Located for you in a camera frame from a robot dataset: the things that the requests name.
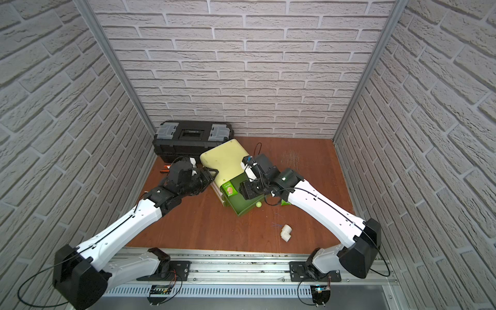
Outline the green drawer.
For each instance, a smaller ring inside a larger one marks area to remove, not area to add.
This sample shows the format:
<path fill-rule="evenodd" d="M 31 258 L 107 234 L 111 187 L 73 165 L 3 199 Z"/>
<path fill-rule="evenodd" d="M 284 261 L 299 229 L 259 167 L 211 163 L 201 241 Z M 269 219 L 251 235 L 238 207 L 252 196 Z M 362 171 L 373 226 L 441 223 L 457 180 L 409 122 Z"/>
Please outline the green drawer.
<path fill-rule="evenodd" d="M 242 173 L 228 182 L 232 182 L 232 184 L 238 191 L 240 183 L 245 180 L 248 180 L 247 175 L 245 173 Z M 256 207 L 257 202 L 262 202 L 264 200 L 264 196 L 259 196 L 258 198 L 253 200 L 245 200 L 239 192 L 237 195 L 228 197 L 222 185 L 220 186 L 220 192 L 223 205 L 225 205 L 226 207 L 231 207 L 237 216 L 243 216 L 244 214 L 247 214 L 250 210 Z"/>

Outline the yellow-green drawer cabinet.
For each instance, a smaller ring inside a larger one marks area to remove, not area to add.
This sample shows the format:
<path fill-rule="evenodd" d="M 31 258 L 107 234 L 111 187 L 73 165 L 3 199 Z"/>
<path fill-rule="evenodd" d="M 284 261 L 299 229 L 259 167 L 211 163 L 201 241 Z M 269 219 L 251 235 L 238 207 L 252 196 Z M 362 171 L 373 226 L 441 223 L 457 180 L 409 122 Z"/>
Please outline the yellow-green drawer cabinet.
<path fill-rule="evenodd" d="M 211 187 L 225 207 L 227 207 L 227 198 L 222 193 L 221 187 L 243 173 L 242 160 L 248 155 L 249 153 L 236 139 L 222 143 L 200 155 L 200 161 L 204 167 L 218 171 Z"/>

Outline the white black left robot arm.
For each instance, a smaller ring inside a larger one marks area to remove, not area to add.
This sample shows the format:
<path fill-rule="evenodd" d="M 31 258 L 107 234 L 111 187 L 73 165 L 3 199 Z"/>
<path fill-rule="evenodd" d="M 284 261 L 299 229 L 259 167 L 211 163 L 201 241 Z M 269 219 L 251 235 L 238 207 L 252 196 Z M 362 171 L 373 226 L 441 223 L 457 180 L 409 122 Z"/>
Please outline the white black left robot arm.
<path fill-rule="evenodd" d="M 123 263 L 110 261 L 144 229 L 179 206 L 183 198 L 203 193 L 217 175 L 218 170 L 197 167 L 192 158 L 173 163 L 169 174 L 128 213 L 80 245 L 64 245 L 56 252 L 53 287 L 74 309 L 88 309 L 107 290 L 155 274 L 169 261 L 161 250 L 151 249 Z"/>

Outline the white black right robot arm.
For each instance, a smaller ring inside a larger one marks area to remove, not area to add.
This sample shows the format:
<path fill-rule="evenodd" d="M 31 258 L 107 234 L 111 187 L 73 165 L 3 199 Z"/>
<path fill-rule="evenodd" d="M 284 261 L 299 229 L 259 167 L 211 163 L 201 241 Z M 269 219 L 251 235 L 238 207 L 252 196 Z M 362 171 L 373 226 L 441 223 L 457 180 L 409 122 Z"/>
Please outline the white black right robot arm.
<path fill-rule="evenodd" d="M 305 211 L 339 240 L 339 245 L 311 253 L 304 266 L 306 278 L 320 280 L 339 269 L 357 278 L 367 277 L 381 248 L 382 227 L 377 220 L 345 211 L 293 169 L 279 171 L 264 154 L 244 157 L 241 166 L 247 173 L 239 187 L 245 200 L 260 195 L 279 197 Z"/>

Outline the white plastic pipe elbow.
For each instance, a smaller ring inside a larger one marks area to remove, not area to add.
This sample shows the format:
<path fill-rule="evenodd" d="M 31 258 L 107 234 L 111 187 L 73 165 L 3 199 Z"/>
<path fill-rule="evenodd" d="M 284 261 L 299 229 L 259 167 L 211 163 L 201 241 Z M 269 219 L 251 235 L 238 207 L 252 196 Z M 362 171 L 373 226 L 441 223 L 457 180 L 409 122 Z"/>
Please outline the white plastic pipe elbow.
<path fill-rule="evenodd" d="M 280 231 L 280 237 L 283 241 L 288 242 L 291 239 L 292 227 L 284 225 Z"/>

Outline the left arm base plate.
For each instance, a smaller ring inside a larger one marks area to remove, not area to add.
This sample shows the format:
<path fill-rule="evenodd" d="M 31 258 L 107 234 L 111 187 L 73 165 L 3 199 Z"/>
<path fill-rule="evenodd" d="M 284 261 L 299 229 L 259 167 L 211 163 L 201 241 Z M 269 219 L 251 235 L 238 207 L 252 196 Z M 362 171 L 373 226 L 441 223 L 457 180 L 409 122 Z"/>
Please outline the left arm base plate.
<path fill-rule="evenodd" d="M 137 281 L 171 281 L 174 279 L 181 279 L 186 281 L 188 279 L 189 269 L 191 267 L 190 261 L 164 261 L 160 262 L 158 269 L 149 276 L 142 276 L 137 278 Z"/>

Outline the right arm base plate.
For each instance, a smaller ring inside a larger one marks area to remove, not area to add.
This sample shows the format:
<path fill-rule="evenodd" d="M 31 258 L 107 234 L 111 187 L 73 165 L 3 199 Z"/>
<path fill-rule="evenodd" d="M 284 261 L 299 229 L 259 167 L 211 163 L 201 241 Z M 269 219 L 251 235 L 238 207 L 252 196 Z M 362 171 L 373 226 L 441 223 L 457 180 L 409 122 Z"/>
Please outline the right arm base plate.
<path fill-rule="evenodd" d="M 342 281 L 339 270 L 324 274 L 308 262 L 289 262 L 289 272 L 292 282 L 326 282 L 330 280 L 332 283 L 337 283 Z"/>

